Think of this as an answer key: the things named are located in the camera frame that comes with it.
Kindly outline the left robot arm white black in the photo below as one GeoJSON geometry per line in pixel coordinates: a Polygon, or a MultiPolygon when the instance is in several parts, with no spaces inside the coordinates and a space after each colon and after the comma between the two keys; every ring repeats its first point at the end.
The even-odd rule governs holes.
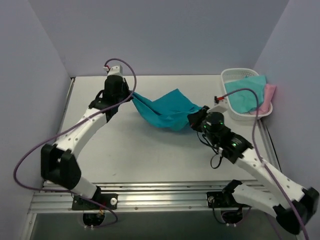
{"type": "Polygon", "coordinates": [[[89,104],[82,119],[54,144],[41,148],[41,177],[83,197],[90,210],[100,206],[101,191],[82,176],[77,158],[91,137],[118,112],[121,103],[132,99],[126,79],[120,73],[109,73],[104,88],[89,104]]]}

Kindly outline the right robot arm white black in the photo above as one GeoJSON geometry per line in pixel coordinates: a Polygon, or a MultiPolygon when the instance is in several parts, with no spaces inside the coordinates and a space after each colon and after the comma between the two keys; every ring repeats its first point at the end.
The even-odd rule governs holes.
{"type": "Polygon", "coordinates": [[[267,189],[263,192],[232,180],[222,190],[223,203],[230,207],[236,203],[254,207],[274,217],[288,233],[305,233],[306,224],[317,212],[319,192],[294,182],[262,158],[256,144],[225,125],[223,112],[204,106],[187,119],[190,127],[202,133],[207,145],[221,158],[245,170],[267,189]]]}

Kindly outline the teal t shirt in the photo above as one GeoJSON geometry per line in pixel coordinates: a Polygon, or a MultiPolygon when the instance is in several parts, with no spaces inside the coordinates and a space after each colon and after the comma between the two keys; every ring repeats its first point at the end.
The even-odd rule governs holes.
{"type": "Polygon", "coordinates": [[[156,128],[169,128],[172,131],[182,130],[189,123],[188,115],[201,109],[179,89],[172,90],[154,101],[135,92],[132,102],[149,124],[156,128]]]}

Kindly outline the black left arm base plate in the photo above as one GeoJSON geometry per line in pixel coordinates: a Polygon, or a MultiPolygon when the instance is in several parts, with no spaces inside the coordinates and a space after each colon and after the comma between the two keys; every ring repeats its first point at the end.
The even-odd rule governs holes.
{"type": "MultiPolygon", "coordinates": [[[[93,201],[106,206],[111,210],[116,210],[118,204],[118,194],[103,192],[97,197],[97,199],[93,199],[93,201]]],[[[102,207],[76,195],[73,197],[71,209],[73,211],[91,211],[100,210],[102,207]]]]}

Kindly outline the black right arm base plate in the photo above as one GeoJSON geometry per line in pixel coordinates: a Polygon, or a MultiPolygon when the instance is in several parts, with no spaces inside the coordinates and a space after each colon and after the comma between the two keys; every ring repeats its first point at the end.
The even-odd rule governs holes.
{"type": "Polygon", "coordinates": [[[209,191],[206,193],[207,205],[209,208],[248,208],[248,205],[238,203],[229,193],[222,191],[209,191]]]}

